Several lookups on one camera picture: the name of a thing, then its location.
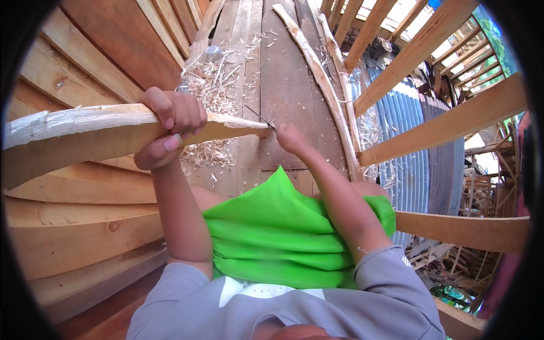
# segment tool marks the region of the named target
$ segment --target gray t-shirt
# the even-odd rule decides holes
[[[127,339],[251,340],[255,326],[314,324],[334,337],[444,339],[436,304],[400,246],[366,254],[355,289],[293,289],[230,277],[213,281],[171,263],[134,313]]]

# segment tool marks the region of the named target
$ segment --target bright green fabric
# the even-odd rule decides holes
[[[395,211],[385,196],[363,196],[388,236]],[[228,275],[294,288],[353,288],[353,258],[322,200],[298,192],[279,167],[245,194],[204,211],[214,278]]]

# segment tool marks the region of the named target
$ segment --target wooden wall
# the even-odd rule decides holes
[[[209,4],[63,1],[28,52],[8,120],[43,110],[135,103],[151,86],[174,90]],[[131,156],[68,166],[6,195],[18,260],[54,324],[168,258],[151,176]]]

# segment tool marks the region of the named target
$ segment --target forearm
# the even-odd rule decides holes
[[[188,262],[212,261],[212,238],[178,157],[151,170],[168,251]]]
[[[390,245],[378,218],[357,190],[311,145],[297,156],[319,187],[327,214],[357,262],[366,252]]]

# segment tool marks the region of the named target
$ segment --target fingernail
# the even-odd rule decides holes
[[[166,122],[164,122],[164,127],[167,129],[171,129],[174,127],[174,118],[168,118]]]
[[[164,147],[166,147],[168,152],[172,152],[181,145],[181,142],[182,142],[182,139],[180,135],[175,134],[164,142]]]

